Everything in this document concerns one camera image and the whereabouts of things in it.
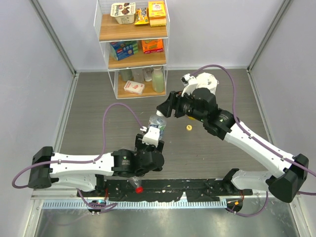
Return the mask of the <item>gold bottle cap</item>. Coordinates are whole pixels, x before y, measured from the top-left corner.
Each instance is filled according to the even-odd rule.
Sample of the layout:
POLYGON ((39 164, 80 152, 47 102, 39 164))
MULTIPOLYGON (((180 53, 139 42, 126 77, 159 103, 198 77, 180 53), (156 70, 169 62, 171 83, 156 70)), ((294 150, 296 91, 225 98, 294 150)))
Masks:
POLYGON ((191 125, 187 125, 187 126, 186 126, 186 129, 187 129, 188 131, 191 131, 192 128, 193 128, 193 127, 192 127, 191 125))

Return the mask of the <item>blue white bottle cap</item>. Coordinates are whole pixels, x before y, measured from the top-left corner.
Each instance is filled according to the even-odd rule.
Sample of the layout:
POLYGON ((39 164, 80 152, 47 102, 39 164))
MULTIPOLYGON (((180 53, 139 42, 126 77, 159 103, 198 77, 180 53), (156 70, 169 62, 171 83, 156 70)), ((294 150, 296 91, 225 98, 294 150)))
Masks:
POLYGON ((160 111, 156 111, 156 115, 158 115, 158 116, 164 116, 160 111))

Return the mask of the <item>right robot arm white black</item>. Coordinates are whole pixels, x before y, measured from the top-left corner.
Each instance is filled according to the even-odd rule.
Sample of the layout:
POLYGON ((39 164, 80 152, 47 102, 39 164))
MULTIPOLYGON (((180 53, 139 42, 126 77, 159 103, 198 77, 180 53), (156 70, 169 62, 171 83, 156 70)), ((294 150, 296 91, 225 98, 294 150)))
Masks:
POLYGON ((191 94, 172 91, 157 106, 157 111, 166 118, 189 116, 202 122, 209 134, 245 151, 267 169, 267 172, 232 169, 231 177, 223 182, 223 189, 229 195, 255 189, 290 203, 307 179, 309 159, 305 155, 294 156, 257 136, 232 113, 220 109, 216 96, 207 88, 195 89, 191 94))

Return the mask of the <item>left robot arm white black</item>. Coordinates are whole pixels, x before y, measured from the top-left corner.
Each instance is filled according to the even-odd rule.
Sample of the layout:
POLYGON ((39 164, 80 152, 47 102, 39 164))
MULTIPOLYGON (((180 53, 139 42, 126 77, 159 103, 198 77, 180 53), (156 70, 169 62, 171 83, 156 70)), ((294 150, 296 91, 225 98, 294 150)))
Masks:
POLYGON ((105 184, 99 177, 142 177, 150 171, 162 171, 164 141, 149 139, 137 134, 135 149, 119 149, 95 156, 66 155, 54 152, 52 147, 41 148, 32 159, 27 186, 44 189, 60 185, 90 192, 99 197, 105 192, 105 184))

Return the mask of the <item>clear bottle blue white label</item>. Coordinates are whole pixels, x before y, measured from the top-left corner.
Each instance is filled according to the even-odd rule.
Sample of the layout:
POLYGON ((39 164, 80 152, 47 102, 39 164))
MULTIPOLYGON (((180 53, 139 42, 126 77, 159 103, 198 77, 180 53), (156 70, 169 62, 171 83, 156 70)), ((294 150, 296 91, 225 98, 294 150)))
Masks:
POLYGON ((155 114, 151 115, 149 118, 149 127, 155 127, 159 129, 159 139, 163 137, 164 129, 166 127, 166 117, 158 116, 155 114))

